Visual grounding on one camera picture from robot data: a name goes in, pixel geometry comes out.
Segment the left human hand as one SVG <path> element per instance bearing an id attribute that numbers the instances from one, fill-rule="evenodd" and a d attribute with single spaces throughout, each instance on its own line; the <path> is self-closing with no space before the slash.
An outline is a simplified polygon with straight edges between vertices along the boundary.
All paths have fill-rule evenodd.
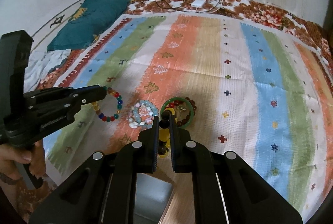
<path id="1" fill-rule="evenodd" d="M 45 150 L 43 140 L 34 144 L 32 151 L 13 147 L 9 144 L 1 145 L 1 173 L 7 177 L 18 180 L 21 174 L 18 171 L 16 163 L 30 164 L 30 173 L 40 178 L 46 173 Z"/>

